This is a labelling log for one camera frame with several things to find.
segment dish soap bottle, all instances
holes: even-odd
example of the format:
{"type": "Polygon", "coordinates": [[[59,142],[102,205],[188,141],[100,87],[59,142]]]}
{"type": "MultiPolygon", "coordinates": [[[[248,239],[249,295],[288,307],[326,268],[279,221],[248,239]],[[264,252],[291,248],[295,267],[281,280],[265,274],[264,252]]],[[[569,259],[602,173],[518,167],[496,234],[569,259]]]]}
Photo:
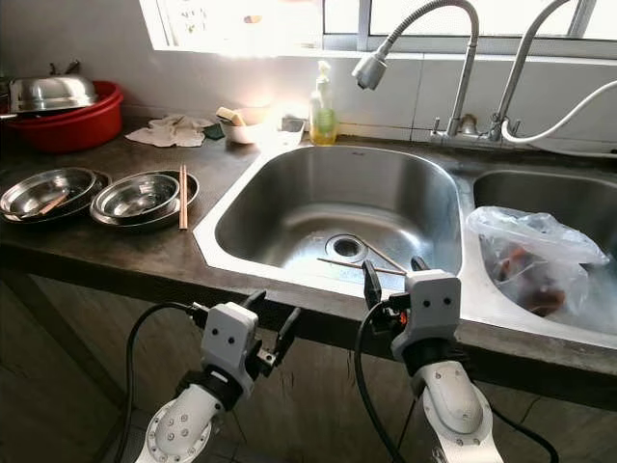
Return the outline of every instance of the dish soap bottle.
{"type": "Polygon", "coordinates": [[[310,141],[314,145],[333,145],[336,140],[336,114],[328,72],[330,65],[320,61],[315,90],[310,94],[310,141]]]}

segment small white bowl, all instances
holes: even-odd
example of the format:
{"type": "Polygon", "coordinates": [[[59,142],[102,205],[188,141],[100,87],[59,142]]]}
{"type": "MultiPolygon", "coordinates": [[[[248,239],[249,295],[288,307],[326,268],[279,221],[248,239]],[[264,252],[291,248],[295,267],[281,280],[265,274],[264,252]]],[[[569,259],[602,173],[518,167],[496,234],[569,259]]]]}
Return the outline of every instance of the small white bowl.
{"type": "Polygon", "coordinates": [[[242,116],[246,125],[221,123],[223,133],[231,142],[262,143],[276,136],[277,127],[268,109],[240,108],[234,111],[242,116]]]}

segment dark countertop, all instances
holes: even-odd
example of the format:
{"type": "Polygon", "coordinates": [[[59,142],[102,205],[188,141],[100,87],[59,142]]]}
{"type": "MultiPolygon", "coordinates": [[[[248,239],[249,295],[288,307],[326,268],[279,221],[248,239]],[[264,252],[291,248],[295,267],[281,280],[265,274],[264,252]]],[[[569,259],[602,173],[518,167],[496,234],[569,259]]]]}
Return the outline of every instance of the dark countertop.
{"type": "MultiPolygon", "coordinates": [[[[145,120],[132,121],[127,126],[144,123],[145,120]]],[[[342,137],[340,143],[411,149],[405,142],[352,137],[342,137]]],[[[413,149],[416,154],[441,156],[453,163],[472,163],[483,155],[478,151],[425,145],[414,145],[413,149]]],[[[62,166],[86,167],[119,179],[141,171],[177,170],[180,163],[185,163],[201,186],[189,210],[189,224],[193,228],[258,155],[256,146],[229,146],[225,139],[206,140],[200,148],[159,149],[123,137],[93,150],[50,155],[37,153],[15,140],[11,133],[4,133],[0,191],[36,172],[62,166]]],[[[503,156],[510,162],[513,159],[511,152],[494,156],[503,156]]],[[[546,165],[554,158],[535,155],[527,161],[546,165]]],[[[578,163],[591,166],[588,161],[578,163]]],[[[269,304],[259,314],[262,326],[279,328],[292,307],[300,306],[307,310],[299,336],[344,348],[353,346],[365,313],[364,304],[350,296],[209,267],[193,235],[176,227],[127,233],[104,228],[87,214],[48,226],[3,222],[0,227],[1,265],[5,270],[156,302],[199,301],[212,305],[238,301],[254,290],[266,289],[269,304]]],[[[457,340],[469,353],[471,375],[477,379],[617,410],[617,359],[610,349],[465,320],[457,331],[457,340]]],[[[383,340],[373,340],[369,350],[388,355],[383,340]]]]}

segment kitchen sink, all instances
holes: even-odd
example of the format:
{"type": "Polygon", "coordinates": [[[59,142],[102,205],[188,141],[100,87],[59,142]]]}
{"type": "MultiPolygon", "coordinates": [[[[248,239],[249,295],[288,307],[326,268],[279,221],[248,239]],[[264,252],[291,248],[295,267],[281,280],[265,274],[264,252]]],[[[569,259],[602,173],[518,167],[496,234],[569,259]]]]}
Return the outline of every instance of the kitchen sink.
{"type": "MultiPolygon", "coordinates": [[[[492,172],[473,185],[475,204],[548,212],[617,256],[617,184],[589,177],[492,172]]],[[[617,334],[617,264],[586,267],[589,294],[579,313],[557,311],[548,319],[617,334]]]]}
{"type": "MultiPolygon", "coordinates": [[[[256,161],[196,231],[209,265],[362,295],[363,275],[319,259],[411,270],[421,256],[461,268],[457,190],[439,166],[408,153],[309,147],[256,161]]],[[[403,277],[381,273],[399,291],[403,277]]]]}
{"type": "MultiPolygon", "coordinates": [[[[493,284],[478,236],[463,226],[481,205],[544,211],[588,234],[606,253],[617,253],[614,174],[552,165],[528,170],[489,153],[467,161],[437,150],[420,157],[350,146],[262,154],[194,235],[212,267],[304,286],[315,295],[334,292],[337,300],[351,296],[348,303],[358,298],[359,314],[362,271],[321,259],[356,266],[371,259],[395,270],[375,254],[378,249],[411,271],[411,258],[421,256],[460,278],[465,320],[617,349],[613,259],[588,269],[591,307],[577,316],[557,311],[543,318],[493,284]]],[[[379,275],[384,297],[403,289],[403,276],[379,275]]]]}

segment red plastic basin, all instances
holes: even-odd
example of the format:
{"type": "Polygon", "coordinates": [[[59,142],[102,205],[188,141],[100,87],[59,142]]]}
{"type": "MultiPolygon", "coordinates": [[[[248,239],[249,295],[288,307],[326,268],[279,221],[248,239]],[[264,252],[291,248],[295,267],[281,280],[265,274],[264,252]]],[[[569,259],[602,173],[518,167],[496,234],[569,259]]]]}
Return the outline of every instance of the red plastic basin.
{"type": "Polygon", "coordinates": [[[87,108],[64,114],[9,123],[20,137],[37,150],[71,152],[94,148],[121,131],[120,103],[124,99],[118,85],[94,81],[99,101],[87,108]]]}

